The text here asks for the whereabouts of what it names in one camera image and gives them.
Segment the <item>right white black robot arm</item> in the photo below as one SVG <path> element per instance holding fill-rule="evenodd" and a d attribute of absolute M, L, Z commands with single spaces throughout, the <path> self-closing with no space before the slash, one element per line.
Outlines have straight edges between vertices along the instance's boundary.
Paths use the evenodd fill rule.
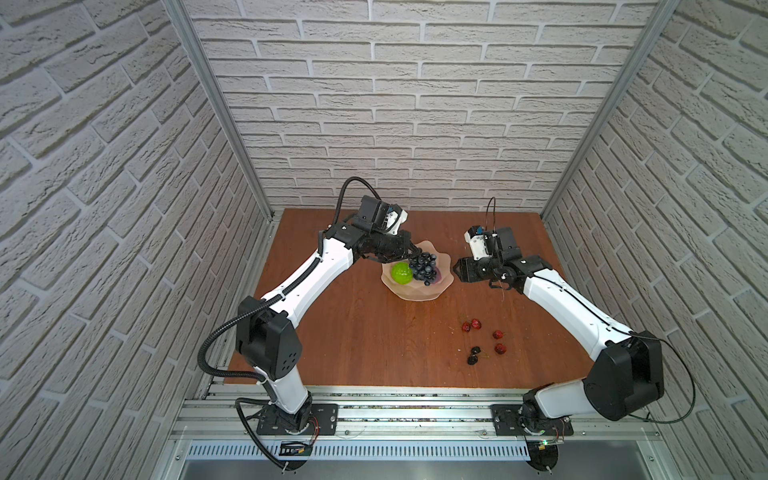
<path fill-rule="evenodd" d="M 593 362 L 583 379 L 524 395 L 518 421 L 526 433 L 561 434 L 572 415 L 597 413 L 618 421 L 663 397 L 662 346 L 656 336 L 632 331 L 582 296 L 540 256 L 523 255 L 510 228 L 472 226 L 464 239 L 471 254 L 453 266 L 460 281 L 516 290 L 547 311 Z"/>

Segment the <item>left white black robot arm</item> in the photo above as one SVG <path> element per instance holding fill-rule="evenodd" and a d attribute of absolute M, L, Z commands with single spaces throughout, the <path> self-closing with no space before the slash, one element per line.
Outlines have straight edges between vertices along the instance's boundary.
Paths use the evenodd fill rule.
<path fill-rule="evenodd" d="M 319 233 L 316 252 L 291 276 L 261 299 L 241 302 L 235 349 L 264 386 L 284 430 L 301 433 L 310 424 L 311 394 L 297 367 L 302 353 L 297 327 L 303 316 L 356 261 L 388 264 L 419 255 L 410 233 L 402 229 L 407 219 L 400 206 L 364 196 L 357 212 Z"/>

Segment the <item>dark grape bunch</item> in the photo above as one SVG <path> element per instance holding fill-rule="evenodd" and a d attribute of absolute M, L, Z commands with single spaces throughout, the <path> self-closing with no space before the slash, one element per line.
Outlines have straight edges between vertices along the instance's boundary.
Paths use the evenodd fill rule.
<path fill-rule="evenodd" d="M 429 252 L 422 252 L 409 261 L 413 270 L 413 280 L 429 286 L 436 281 L 437 256 Z"/>

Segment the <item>red cherry pair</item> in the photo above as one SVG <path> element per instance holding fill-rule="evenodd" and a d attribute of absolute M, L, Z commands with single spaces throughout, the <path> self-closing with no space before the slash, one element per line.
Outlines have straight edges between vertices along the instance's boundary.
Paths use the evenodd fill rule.
<path fill-rule="evenodd" d="M 461 329 L 469 333 L 472 330 L 479 330 L 482 328 L 482 322 L 479 319 L 472 319 L 470 321 L 465 321 L 461 325 Z"/>
<path fill-rule="evenodd" d="M 501 331 L 501 330 L 494 330 L 494 331 L 492 332 L 492 337 L 493 337 L 493 339 L 495 340 L 494 351 L 495 351 L 495 352 L 496 352 L 498 355 L 503 355 L 503 354 L 505 354 L 505 353 L 507 352 L 507 347 L 506 347 L 506 345 L 505 345 L 505 344 L 502 342 L 502 340 L 504 339 L 504 332 L 503 332 L 503 331 Z"/>

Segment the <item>green bumpy fruit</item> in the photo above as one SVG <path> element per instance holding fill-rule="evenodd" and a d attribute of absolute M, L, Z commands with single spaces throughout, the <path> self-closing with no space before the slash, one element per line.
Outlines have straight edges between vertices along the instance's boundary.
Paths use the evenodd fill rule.
<path fill-rule="evenodd" d="M 413 280 L 413 270 L 408 262 L 398 262 L 391 267 L 390 276 L 395 283 L 407 285 Z"/>

